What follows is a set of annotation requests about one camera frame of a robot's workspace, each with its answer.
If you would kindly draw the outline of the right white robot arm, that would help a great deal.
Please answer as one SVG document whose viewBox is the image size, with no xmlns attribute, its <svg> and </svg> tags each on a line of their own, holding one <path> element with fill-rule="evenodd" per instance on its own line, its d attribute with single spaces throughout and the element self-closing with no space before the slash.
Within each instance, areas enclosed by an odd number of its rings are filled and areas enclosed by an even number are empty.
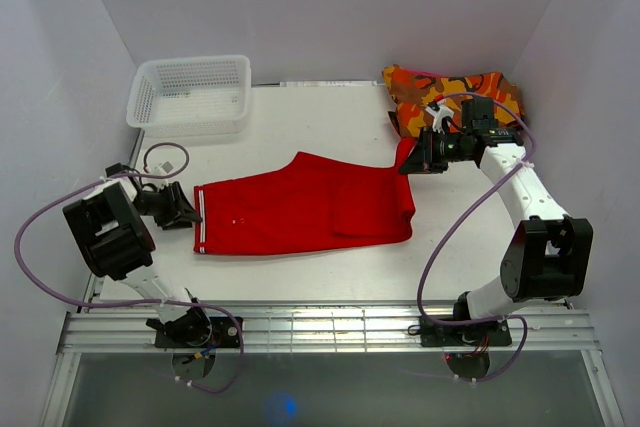
<svg viewBox="0 0 640 427">
<path fill-rule="evenodd" d="M 593 227 L 571 216 L 551 196 L 530 160 L 535 142 L 526 124 L 503 126 L 495 116 L 506 105 L 491 97 L 465 92 L 462 120 L 453 121 L 445 96 L 427 106 L 431 124 L 423 127 L 402 174 L 440 174 L 454 162 L 472 162 L 491 181 L 491 188 L 462 214 L 467 219 L 482 202 L 499 195 L 514 234 L 498 276 L 461 295 L 453 317 L 440 320 L 454 337 L 474 344 L 488 331 L 533 300 L 555 301 L 579 295 L 584 287 L 593 242 Z"/>
</svg>

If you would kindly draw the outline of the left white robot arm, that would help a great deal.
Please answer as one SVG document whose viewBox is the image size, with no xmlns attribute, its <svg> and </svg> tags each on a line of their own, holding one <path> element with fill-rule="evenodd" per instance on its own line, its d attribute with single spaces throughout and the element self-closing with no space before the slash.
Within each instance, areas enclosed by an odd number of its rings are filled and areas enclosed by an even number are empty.
<svg viewBox="0 0 640 427">
<path fill-rule="evenodd" d="M 178 182 L 144 183 L 133 168 L 116 163 L 107 180 L 86 197 L 63 208 L 80 253 L 99 278 L 108 277 L 159 302 L 147 325 L 171 341 L 200 347 L 213 335 L 206 312 L 185 287 L 176 287 L 153 264 L 156 245 L 143 221 L 151 217 L 162 230 L 189 229 L 202 221 Z"/>
</svg>

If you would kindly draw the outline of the red trousers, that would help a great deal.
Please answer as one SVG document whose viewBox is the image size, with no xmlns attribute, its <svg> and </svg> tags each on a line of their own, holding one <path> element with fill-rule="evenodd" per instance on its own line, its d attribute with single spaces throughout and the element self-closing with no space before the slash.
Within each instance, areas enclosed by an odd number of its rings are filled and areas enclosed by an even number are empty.
<svg viewBox="0 0 640 427">
<path fill-rule="evenodd" d="M 390 167 L 299 152 L 279 170 L 197 186 L 194 251 L 268 256 L 404 242 L 416 208 L 399 168 L 414 145 L 402 139 Z"/>
</svg>

